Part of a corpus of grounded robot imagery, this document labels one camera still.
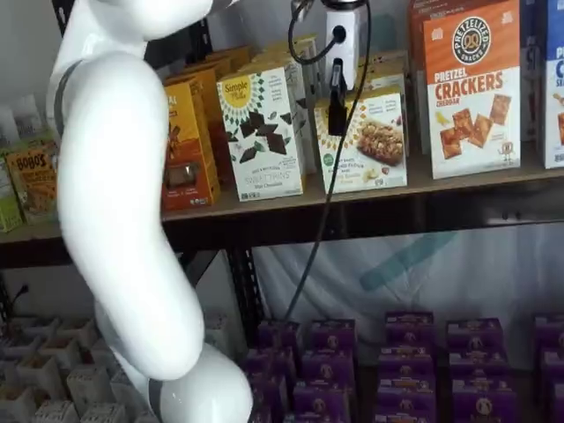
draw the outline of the cracker box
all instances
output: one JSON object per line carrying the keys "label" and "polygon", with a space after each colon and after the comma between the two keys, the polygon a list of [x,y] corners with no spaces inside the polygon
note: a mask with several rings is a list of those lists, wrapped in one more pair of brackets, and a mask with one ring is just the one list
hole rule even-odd
{"label": "cracker box", "polygon": [[426,345],[383,346],[378,355],[381,372],[399,375],[431,375],[434,372],[431,348]]}
{"label": "cracker box", "polygon": [[543,27],[545,115],[541,145],[545,167],[564,166],[564,8],[559,0],[540,2],[540,25]]}
{"label": "cracker box", "polygon": [[104,367],[81,365],[70,372],[67,378],[72,401],[78,414],[83,416],[96,403],[111,403],[114,394]]}
{"label": "cracker box", "polygon": [[378,405],[394,407],[402,411],[428,412],[432,419],[436,417],[436,390],[434,376],[414,378],[384,375],[378,381]]}
{"label": "cracker box", "polygon": [[325,414],[335,421],[351,423],[346,389],[336,382],[298,381],[293,390],[293,404],[296,413]]}
{"label": "cracker box", "polygon": [[453,378],[507,376],[509,369],[508,356],[499,348],[449,352],[449,370]]}
{"label": "cracker box", "polygon": [[434,345],[433,313],[393,311],[386,313],[385,322],[389,343]]}
{"label": "cracker box", "polygon": [[521,164],[519,2],[423,24],[433,177]]}
{"label": "cracker box", "polygon": [[111,377],[117,373],[121,368],[120,363],[114,356],[112,350],[109,349],[108,344],[103,338],[96,341],[90,349],[90,354],[96,366],[105,367],[108,375]]}
{"label": "cracker box", "polygon": [[241,201],[303,193],[305,162],[292,61],[258,63],[218,82]]}
{"label": "cracker box", "polygon": [[56,219],[55,143],[6,156],[19,203],[30,225]]}
{"label": "cracker box", "polygon": [[71,401],[45,401],[33,416],[33,423],[78,423]]}
{"label": "cracker box", "polygon": [[125,408],[121,404],[94,404],[80,419],[80,423],[127,423]]}
{"label": "cracker box", "polygon": [[286,380],[283,375],[265,372],[246,372],[256,404],[271,408],[272,421],[280,423],[288,410]]}
{"label": "cracker box", "polygon": [[195,79],[165,86],[169,134],[163,184],[166,211],[214,204],[219,179],[202,101],[202,85]]}
{"label": "cracker box", "polygon": [[36,411],[31,388],[0,385],[0,415],[3,421],[30,423]]}
{"label": "cracker box", "polygon": [[447,322],[447,346],[469,350],[503,349],[503,328],[499,319],[450,321]]}
{"label": "cracker box", "polygon": [[452,398],[455,423],[517,421],[517,394],[510,379],[455,379]]}
{"label": "cracker box", "polygon": [[110,386],[115,401],[125,406],[125,412],[131,422],[135,421],[138,415],[147,411],[147,404],[141,397],[141,394],[133,387],[123,370],[120,370],[112,377]]}
{"label": "cracker box", "polygon": [[[350,110],[356,94],[349,94]],[[329,135],[329,101],[315,106],[325,192],[329,190],[341,137]],[[364,92],[354,110],[338,163],[334,192],[407,185],[401,92],[397,85]]]}
{"label": "cracker box", "polygon": [[53,357],[35,354],[22,360],[17,367],[19,379],[26,386],[45,392],[51,399],[67,399],[59,369]]}

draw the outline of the shelf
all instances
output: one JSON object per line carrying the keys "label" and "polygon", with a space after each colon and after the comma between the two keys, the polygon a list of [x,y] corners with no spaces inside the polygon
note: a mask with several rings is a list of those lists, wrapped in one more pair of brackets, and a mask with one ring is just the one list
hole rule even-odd
{"label": "shelf", "polygon": [[[409,185],[333,197],[323,238],[341,240],[564,221],[564,168],[544,170],[528,145],[522,166],[433,181],[430,159],[408,159]],[[325,201],[319,174],[299,197],[240,203],[225,189],[212,207],[171,213],[163,226],[175,251],[255,247],[315,238]],[[57,224],[0,235],[0,269],[68,263]]]}

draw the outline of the granola bar box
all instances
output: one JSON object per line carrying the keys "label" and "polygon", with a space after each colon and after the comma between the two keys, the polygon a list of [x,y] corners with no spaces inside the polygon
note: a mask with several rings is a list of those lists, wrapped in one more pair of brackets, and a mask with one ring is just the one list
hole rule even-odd
{"label": "granola bar box", "polygon": [[241,201],[298,196],[305,160],[289,59],[257,63],[218,82],[231,164]]}
{"label": "granola bar box", "polygon": [[[354,96],[346,99],[350,109]],[[329,134],[329,101],[315,106],[319,155],[325,191],[335,169],[340,137]],[[334,192],[407,185],[401,91],[397,85],[364,92],[354,111],[340,161]]]}
{"label": "granola bar box", "polygon": [[519,1],[423,24],[433,177],[521,164]]}

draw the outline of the purple box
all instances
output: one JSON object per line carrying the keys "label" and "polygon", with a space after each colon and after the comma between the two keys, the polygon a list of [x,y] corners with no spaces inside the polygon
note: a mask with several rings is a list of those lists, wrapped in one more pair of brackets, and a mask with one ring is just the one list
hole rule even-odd
{"label": "purple box", "polygon": [[379,371],[403,376],[434,373],[431,348],[426,345],[393,345],[380,348]]}
{"label": "purple box", "polygon": [[389,343],[434,345],[433,313],[424,311],[386,313],[386,339]]}
{"label": "purple box", "polygon": [[336,421],[351,423],[348,394],[336,382],[298,381],[293,389],[293,408],[297,413],[326,414]]}
{"label": "purple box", "polygon": [[376,402],[381,407],[428,412],[436,419],[436,390],[434,377],[401,377],[381,375]]}
{"label": "purple box", "polygon": [[510,379],[454,379],[452,399],[455,423],[517,421],[517,394]]}
{"label": "purple box", "polygon": [[503,328],[499,319],[457,320],[447,322],[447,346],[484,350],[503,346]]}
{"label": "purple box", "polygon": [[354,320],[314,320],[311,325],[313,348],[331,350],[352,350],[356,357],[357,335]]}
{"label": "purple box", "polygon": [[501,349],[450,350],[449,369],[450,376],[453,378],[507,376],[508,355]]}
{"label": "purple box", "polygon": [[435,423],[435,420],[429,412],[376,406],[372,423]]}
{"label": "purple box", "polygon": [[288,410],[286,380],[283,375],[265,372],[246,372],[255,404],[271,408],[273,423],[280,423]]}

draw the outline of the cracker image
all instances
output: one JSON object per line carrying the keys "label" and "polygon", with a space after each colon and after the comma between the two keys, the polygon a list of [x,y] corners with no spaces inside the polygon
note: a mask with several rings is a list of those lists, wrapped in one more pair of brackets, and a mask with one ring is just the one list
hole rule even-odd
{"label": "cracker image", "polygon": [[505,119],[508,116],[511,97],[507,95],[495,94],[493,97],[492,111],[490,119],[498,125],[505,125]]}
{"label": "cracker image", "polygon": [[458,140],[471,137],[473,132],[472,116],[470,109],[465,108],[452,115],[452,120],[455,123],[455,133]]}
{"label": "cracker image", "polygon": [[357,148],[366,156],[389,166],[397,166],[404,159],[403,134],[376,121],[363,123],[359,130]]}
{"label": "cracker image", "polygon": [[558,129],[560,130],[560,145],[564,145],[564,113],[558,115]]}
{"label": "cracker image", "polygon": [[442,152],[446,160],[462,154],[460,140],[456,137],[454,128],[441,131]]}
{"label": "cracker image", "polygon": [[491,119],[478,114],[469,141],[477,147],[483,148],[487,141],[487,136],[490,135],[492,126],[494,126],[494,122]]}

